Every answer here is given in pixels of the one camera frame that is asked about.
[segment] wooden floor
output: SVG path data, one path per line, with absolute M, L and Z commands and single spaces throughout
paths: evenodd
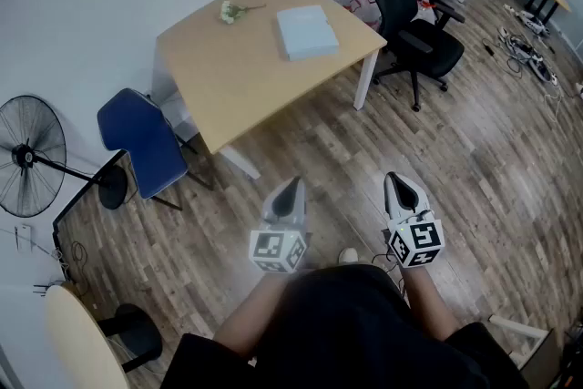
M 303 176 L 310 261 L 332 264 L 346 246 L 370 259 L 385 251 L 382 185 L 395 170 L 426 189 L 443 222 L 445 254 L 429 269 L 455 315 L 472 322 L 496 313 L 557 328 L 562 339 L 583 304 L 583 102 L 573 97 L 582 69 L 557 35 L 550 40 L 555 56 L 540 47 L 566 93 L 553 123 L 546 89 L 530 71 L 512 77 L 499 49 L 496 60 L 484 50 L 482 39 L 494 41 L 499 26 L 523 32 L 504 3 L 518 6 L 452 2 L 467 20 L 446 29 L 465 54 L 447 77 L 449 92 L 420 78 L 420 113 L 410 109 L 406 74 L 371 88 L 356 112 L 359 75 L 349 69 L 236 142 L 260 168 L 257 181 L 217 156 L 215 191 L 184 178 L 163 192 L 181 213 L 139 196 L 107 211 L 89 191 L 60 223 L 68 261 L 71 241 L 87 248 L 86 304 L 96 316 L 122 302 L 144 308 L 166 345 L 148 367 L 163 373 L 183 333 L 211 336 L 259 279 L 247 260 L 249 231 L 272 189 Z M 377 69 L 389 63 L 383 58 Z M 185 156 L 191 167 L 207 169 Z M 71 271 L 83 284 L 74 264 Z M 398 271 L 392 276 L 398 280 Z M 161 380 L 144 369 L 129 378 L 147 388 Z

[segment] electric fan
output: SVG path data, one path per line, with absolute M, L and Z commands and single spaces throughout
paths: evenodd
M 0 206 L 19 218 L 36 216 L 55 200 L 65 174 L 97 184 L 110 210 L 126 197 L 128 178 L 121 167 L 88 177 L 66 165 L 65 134 L 45 101 L 19 96 L 0 107 Z

